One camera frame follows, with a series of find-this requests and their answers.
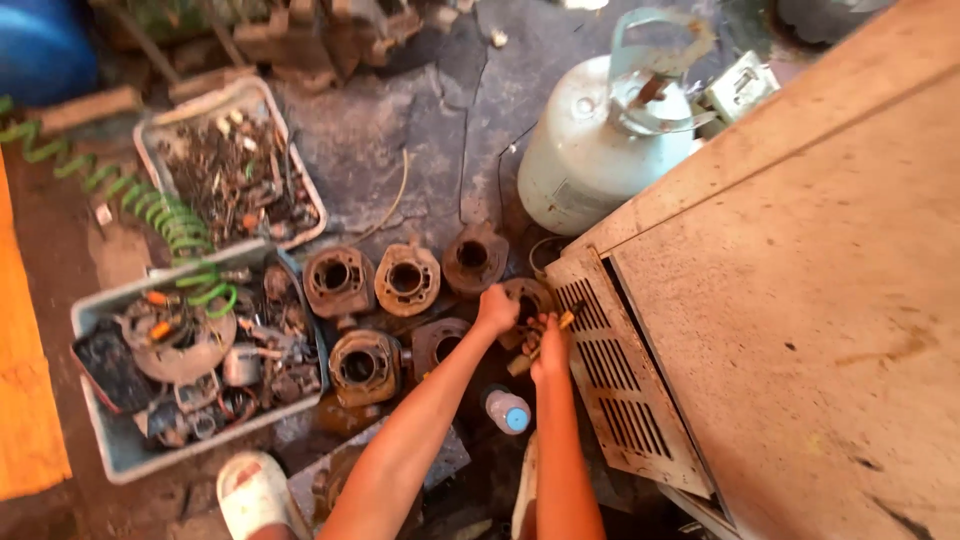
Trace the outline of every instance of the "green air hose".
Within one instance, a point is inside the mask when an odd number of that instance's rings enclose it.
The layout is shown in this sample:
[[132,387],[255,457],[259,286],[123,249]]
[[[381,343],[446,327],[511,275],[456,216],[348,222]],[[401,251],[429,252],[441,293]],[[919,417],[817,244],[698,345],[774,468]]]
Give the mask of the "green air hose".
[[[0,116],[13,110],[13,99],[0,96]],[[54,176],[59,180],[73,174],[82,175],[84,192],[90,193],[100,187],[104,195],[111,199],[120,197],[120,209],[132,211],[154,228],[170,248],[175,266],[199,262],[200,257],[213,252],[213,244],[203,220],[182,201],[171,195],[160,193],[150,184],[142,183],[135,174],[124,175],[117,165],[97,168],[94,154],[70,156],[70,143],[65,137],[57,138],[43,146],[35,147],[40,134],[38,120],[16,123],[0,129],[0,143],[20,140],[23,144],[23,158],[29,163],[53,158]],[[177,288],[187,289],[187,303],[190,306],[208,305],[213,299],[227,297],[227,303],[207,314],[221,317],[236,303],[237,290],[232,283],[224,282],[216,266],[203,263],[200,273],[177,280]]]

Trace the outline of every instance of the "person's arm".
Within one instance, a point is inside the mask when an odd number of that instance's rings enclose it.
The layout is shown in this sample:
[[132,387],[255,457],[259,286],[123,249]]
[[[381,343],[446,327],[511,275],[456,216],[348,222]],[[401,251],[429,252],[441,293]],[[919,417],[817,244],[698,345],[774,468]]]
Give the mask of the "person's arm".
[[577,432],[568,336],[556,313],[541,314],[540,322],[546,331],[530,368],[537,385],[537,536],[603,540],[607,535]]
[[360,455],[317,540],[393,540],[423,486],[480,358],[516,323],[520,305],[496,284],[476,322],[396,408]]

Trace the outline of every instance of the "blue bottle cap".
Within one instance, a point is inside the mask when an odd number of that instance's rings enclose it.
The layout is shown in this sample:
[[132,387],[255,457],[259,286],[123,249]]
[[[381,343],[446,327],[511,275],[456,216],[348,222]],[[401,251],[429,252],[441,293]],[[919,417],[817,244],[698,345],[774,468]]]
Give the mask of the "blue bottle cap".
[[527,411],[519,407],[511,407],[507,411],[507,426],[514,431],[523,431],[527,429],[527,424],[530,423],[530,416],[527,415]]

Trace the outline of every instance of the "propane tank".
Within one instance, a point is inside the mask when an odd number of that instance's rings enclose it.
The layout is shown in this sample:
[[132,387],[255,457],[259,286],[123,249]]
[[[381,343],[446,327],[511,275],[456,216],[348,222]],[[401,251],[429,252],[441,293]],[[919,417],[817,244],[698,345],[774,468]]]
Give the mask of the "propane tank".
[[[661,21],[695,40],[682,51],[623,44],[627,30]],[[678,81],[713,40],[691,15],[623,15],[611,53],[568,71],[550,94],[516,180],[530,217],[556,234],[585,233],[686,158],[693,130],[715,114],[693,116]]]

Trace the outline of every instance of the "blue barrel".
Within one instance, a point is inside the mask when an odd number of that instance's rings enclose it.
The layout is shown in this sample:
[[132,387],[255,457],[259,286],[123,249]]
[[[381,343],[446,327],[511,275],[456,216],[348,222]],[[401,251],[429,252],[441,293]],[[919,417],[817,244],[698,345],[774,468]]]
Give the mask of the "blue barrel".
[[71,0],[0,0],[0,95],[41,107],[96,87],[83,7]]

